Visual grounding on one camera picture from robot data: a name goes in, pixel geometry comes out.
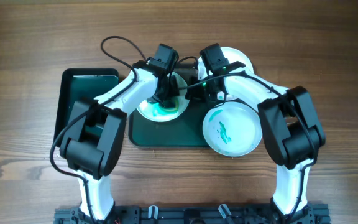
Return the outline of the white plate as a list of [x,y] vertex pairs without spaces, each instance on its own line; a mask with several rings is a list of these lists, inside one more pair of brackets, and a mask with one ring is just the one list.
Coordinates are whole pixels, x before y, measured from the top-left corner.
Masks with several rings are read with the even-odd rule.
[[221,47],[221,50],[229,62],[226,74],[207,74],[206,67],[200,56],[198,60],[198,79],[211,81],[223,78],[223,86],[227,91],[227,101],[239,99],[248,104],[255,104],[257,97],[252,86],[252,80],[249,78],[254,73],[251,61],[240,50],[231,47]]
[[184,78],[173,72],[162,81],[158,81],[157,90],[150,98],[142,101],[137,111],[146,119],[155,122],[167,122],[178,118],[189,105],[185,98],[187,87]]

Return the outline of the pale blue plate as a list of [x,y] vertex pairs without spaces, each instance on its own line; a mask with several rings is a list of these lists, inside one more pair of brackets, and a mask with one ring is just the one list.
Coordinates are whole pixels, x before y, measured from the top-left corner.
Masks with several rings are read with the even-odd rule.
[[209,110],[202,132],[211,149],[228,157],[244,156],[262,140],[258,114],[249,106],[233,101]]

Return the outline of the white plate top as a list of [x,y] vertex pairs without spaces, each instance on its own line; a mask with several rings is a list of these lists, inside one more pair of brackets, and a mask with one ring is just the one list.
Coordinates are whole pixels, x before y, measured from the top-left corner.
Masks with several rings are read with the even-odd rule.
[[229,62],[226,74],[207,74],[206,67],[200,56],[198,60],[198,79],[211,81],[223,78],[223,86],[227,91],[227,101],[239,99],[248,104],[255,104],[257,97],[252,86],[252,80],[249,78],[254,73],[251,61],[240,50],[231,47],[221,47],[221,50]]

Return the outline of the green yellow sponge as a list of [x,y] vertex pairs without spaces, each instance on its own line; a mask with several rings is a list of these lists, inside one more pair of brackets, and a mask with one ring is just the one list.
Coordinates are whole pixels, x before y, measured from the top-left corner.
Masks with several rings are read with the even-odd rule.
[[154,104],[154,110],[158,114],[174,114],[178,111],[179,102],[177,99],[165,100],[162,103]]

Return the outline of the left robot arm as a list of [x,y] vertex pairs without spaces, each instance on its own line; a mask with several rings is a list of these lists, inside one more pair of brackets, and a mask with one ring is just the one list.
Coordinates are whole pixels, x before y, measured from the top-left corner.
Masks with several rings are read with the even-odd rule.
[[176,88],[172,84],[176,64],[140,60],[112,90],[74,102],[67,125],[51,146],[50,163],[57,172],[79,181],[81,203],[56,210],[55,223],[118,223],[109,175],[121,155],[127,117],[144,100],[164,100]]

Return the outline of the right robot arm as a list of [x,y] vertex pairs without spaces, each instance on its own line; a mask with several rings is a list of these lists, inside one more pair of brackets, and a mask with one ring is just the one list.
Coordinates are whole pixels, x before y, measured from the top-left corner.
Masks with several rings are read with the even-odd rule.
[[198,80],[187,90],[206,90],[220,102],[208,111],[202,127],[216,152],[243,156],[264,142],[277,165],[273,209],[286,222],[299,216],[308,203],[308,173],[326,141],[308,91],[270,83],[242,62],[217,69],[200,63]]

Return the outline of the large dark serving tray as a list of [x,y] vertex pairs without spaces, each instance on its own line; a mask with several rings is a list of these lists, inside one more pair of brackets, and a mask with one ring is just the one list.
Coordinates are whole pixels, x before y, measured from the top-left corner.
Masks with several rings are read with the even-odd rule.
[[200,90],[178,118],[162,123],[148,120],[135,110],[129,116],[128,138],[137,147],[208,147],[202,124],[207,112],[218,103],[205,101]]

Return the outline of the small black water tray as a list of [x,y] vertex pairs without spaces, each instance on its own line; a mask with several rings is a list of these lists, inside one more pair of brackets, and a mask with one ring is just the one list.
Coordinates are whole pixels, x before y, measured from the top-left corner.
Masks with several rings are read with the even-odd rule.
[[110,91],[119,83],[113,68],[69,68],[62,74],[53,140],[68,124],[74,102],[93,99]]

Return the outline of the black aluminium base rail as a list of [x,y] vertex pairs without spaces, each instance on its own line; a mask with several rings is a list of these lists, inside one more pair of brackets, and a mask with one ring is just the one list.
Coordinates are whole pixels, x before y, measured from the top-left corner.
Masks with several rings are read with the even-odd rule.
[[[329,224],[331,217],[326,204],[308,204],[294,215],[290,223]],[[79,207],[56,209],[53,223],[92,223]],[[221,204],[215,207],[149,207],[116,206],[107,221],[96,223],[163,224],[163,223],[285,223],[270,204],[243,207]]]

